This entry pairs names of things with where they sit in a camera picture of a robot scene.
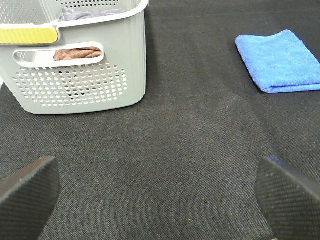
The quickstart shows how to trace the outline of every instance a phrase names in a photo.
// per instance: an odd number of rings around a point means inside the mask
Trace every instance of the laundry basket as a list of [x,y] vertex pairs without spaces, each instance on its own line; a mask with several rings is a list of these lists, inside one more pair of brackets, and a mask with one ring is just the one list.
[[[149,0],[2,0],[0,77],[33,114],[75,114],[133,105],[146,91],[144,9]],[[57,21],[63,8],[123,9]],[[94,58],[54,61],[57,50],[97,47]]]

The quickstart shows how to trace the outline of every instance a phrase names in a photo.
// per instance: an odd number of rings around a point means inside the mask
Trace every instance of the blue microfiber towel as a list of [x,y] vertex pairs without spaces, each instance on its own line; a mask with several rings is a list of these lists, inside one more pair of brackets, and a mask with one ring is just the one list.
[[240,35],[235,43],[263,92],[320,90],[320,63],[292,31],[266,37]]

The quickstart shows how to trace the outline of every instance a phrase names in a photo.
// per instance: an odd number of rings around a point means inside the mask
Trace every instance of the black fabric surface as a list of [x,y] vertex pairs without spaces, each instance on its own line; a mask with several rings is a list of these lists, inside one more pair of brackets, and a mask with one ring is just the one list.
[[235,39],[290,29],[319,60],[319,15],[318,0],[151,0],[144,99],[32,115],[4,86],[0,180],[57,157],[61,195],[41,240],[271,239],[258,162],[319,178],[320,91],[262,93]]

